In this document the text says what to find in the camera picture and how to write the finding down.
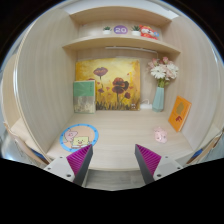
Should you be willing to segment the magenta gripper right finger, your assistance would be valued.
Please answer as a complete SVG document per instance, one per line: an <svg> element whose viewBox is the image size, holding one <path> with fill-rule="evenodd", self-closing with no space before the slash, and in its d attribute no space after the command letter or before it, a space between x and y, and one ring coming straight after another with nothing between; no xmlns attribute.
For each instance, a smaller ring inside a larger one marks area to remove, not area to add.
<svg viewBox="0 0 224 224"><path fill-rule="evenodd" d="M139 144L135 145L135 156L145 184L152 183L154 181L153 175L161 160L161 156Z"/></svg>

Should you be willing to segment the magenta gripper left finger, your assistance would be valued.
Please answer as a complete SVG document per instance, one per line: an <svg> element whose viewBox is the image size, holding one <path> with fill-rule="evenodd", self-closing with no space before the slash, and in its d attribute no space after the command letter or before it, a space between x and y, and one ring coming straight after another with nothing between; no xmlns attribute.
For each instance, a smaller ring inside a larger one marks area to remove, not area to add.
<svg viewBox="0 0 224 224"><path fill-rule="evenodd" d="M93 146L87 145L66 157L75 178L73 182L82 186L93 155Z"/></svg>

